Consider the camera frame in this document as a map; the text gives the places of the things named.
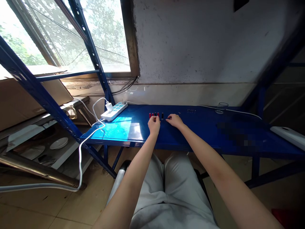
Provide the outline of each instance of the white power strip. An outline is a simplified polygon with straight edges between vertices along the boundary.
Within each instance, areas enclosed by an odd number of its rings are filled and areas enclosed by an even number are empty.
[[[125,102],[124,104],[122,102],[117,103],[113,106],[113,111],[106,111],[101,115],[102,119],[112,121],[114,120],[126,107],[128,107],[128,103]]]
[[[270,130],[305,151],[305,136],[288,127],[271,127]]]

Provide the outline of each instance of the person's hand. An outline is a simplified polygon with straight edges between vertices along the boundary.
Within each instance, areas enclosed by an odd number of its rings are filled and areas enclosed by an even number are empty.
[[[184,125],[182,119],[177,114],[170,114],[167,118],[166,121],[178,129]]]
[[[148,128],[151,135],[157,135],[159,134],[160,130],[160,118],[159,116],[152,116],[148,121]]]

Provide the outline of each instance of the glass cup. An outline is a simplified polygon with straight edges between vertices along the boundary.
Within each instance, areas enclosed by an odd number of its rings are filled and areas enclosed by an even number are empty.
[[[229,104],[220,102],[218,104],[215,112],[218,114],[223,114],[228,106],[229,106]]]

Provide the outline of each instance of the red object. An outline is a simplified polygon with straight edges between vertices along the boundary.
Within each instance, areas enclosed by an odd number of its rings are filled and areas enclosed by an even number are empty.
[[[271,209],[271,213],[285,229],[301,228],[299,226],[303,221],[303,215],[300,212],[294,210]]]

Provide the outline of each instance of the white plate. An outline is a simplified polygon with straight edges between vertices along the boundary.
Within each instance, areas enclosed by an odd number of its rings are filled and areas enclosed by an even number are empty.
[[[53,142],[52,145],[50,145],[50,149],[61,149],[65,147],[68,144],[68,138],[60,138],[57,141]]]
[[[21,154],[21,156],[33,160],[36,157],[38,157],[40,154],[42,154],[44,150],[45,150],[45,146],[38,145],[30,149],[27,149],[25,152]]]

